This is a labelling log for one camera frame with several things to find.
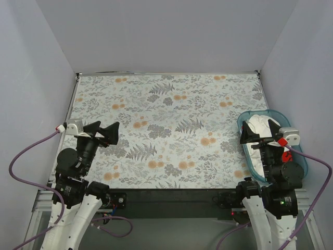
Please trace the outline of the white t-shirt red print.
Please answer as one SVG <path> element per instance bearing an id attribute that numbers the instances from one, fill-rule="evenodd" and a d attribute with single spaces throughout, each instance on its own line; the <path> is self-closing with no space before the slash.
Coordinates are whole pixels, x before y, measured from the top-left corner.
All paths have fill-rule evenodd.
<path id="1" fill-rule="evenodd" d="M 269 127 L 268 120 L 271 119 L 274 123 L 277 125 L 280 125 L 279 122 L 274 120 L 273 118 L 266 116 L 266 115 L 253 115 L 248 121 L 247 124 L 250 127 L 250 129 L 258 134 L 261 138 L 271 137 L 271 130 Z M 260 156 L 260 150 L 259 149 L 253 149 L 251 146 L 256 145 L 258 143 L 247 143 L 247 150 L 250 157 L 250 162 L 252 164 L 252 170 L 254 173 L 256 173 L 258 176 L 264 178 L 264 171 L 263 171 L 263 165 L 261 162 L 261 156 Z"/>

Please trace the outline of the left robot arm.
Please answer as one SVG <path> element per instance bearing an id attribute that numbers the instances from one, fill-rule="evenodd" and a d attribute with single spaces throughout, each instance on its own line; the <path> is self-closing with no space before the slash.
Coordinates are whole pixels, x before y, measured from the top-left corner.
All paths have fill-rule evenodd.
<path id="1" fill-rule="evenodd" d="M 76 147 L 62 149 L 57 156 L 56 193 L 42 249 L 78 249 L 94 214 L 110 204 L 108 185 L 85 180 L 97 150 L 119 141 L 119 122 L 100 125 L 100 121 L 83 125 L 80 119 L 65 124 L 66 134 L 76 138 Z"/>

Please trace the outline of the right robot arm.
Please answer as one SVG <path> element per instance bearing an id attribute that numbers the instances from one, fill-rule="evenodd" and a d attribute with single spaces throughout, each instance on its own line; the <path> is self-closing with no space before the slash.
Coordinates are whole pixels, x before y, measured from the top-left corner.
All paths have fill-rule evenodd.
<path id="1" fill-rule="evenodd" d="M 243 121 L 240 143 L 249 143 L 254 150 L 259 150 L 269 186 L 259 187 L 253 181 L 241 182 L 235 200 L 239 206 L 247 207 L 253 203 L 254 195 L 261 198 L 267 212 L 266 224 L 271 229 L 271 245 L 279 249 L 296 249 L 296 239 L 292 236 L 298 215 L 295 190 L 302 188 L 304 170 L 294 161 L 283 161 L 283 154 L 285 146 L 299 145 L 299 131 L 280 127 L 273 120 L 268 120 L 268 125 L 271 135 L 261 137 Z"/>

